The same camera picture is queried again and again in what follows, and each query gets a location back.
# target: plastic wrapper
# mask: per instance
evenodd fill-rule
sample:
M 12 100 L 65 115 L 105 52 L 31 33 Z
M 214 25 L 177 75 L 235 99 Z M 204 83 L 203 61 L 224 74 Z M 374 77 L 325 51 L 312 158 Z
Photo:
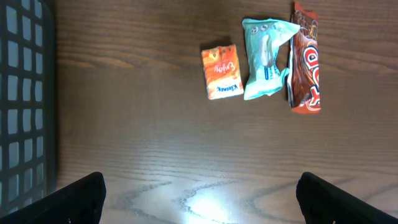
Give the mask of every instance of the plastic wrapper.
M 290 72 L 287 79 L 289 103 L 296 113 L 319 113 L 318 16 L 295 3 L 292 22 L 301 28 L 290 41 Z
M 289 74 L 289 69 L 280 72 L 276 66 L 279 47 L 292 38 L 300 26 L 276 19 L 244 19 L 242 25 L 250 69 L 244 99 L 271 96 L 282 89 Z

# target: orange snack package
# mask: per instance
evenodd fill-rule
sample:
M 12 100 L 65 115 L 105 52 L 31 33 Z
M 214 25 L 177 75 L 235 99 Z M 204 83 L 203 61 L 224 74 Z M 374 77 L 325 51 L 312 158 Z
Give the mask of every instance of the orange snack package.
M 243 94 L 235 45 L 204 50 L 201 57 L 210 100 Z

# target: teal wrapper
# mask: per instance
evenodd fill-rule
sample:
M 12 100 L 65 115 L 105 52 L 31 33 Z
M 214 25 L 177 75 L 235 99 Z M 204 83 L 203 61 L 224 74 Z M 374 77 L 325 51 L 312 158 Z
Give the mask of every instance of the teal wrapper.
M 243 98 L 251 100 L 262 95 L 271 96 L 283 88 L 289 74 L 288 68 L 280 72 L 276 66 L 279 47 L 292 38 L 300 26 L 276 19 L 244 19 L 242 25 L 250 69 Z

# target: wood grain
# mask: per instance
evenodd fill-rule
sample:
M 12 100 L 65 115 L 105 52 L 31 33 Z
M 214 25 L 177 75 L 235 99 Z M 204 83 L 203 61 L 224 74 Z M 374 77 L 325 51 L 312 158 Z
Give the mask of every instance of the wood grain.
M 230 38 L 246 82 L 242 19 L 289 20 L 291 1 L 59 0 L 58 186 L 102 172 L 102 223 L 304 223 L 310 171 L 398 217 L 398 4 L 301 3 L 319 15 L 317 116 L 284 91 L 206 97 L 200 46 Z

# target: chocolate bar wrapper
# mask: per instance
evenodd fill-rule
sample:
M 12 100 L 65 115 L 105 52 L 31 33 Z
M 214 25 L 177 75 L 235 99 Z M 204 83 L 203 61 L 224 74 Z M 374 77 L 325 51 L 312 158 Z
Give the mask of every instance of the chocolate bar wrapper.
M 319 113 L 318 16 L 315 12 L 305 11 L 296 2 L 292 22 L 300 25 L 300 30 L 290 40 L 289 103 L 293 112 Z

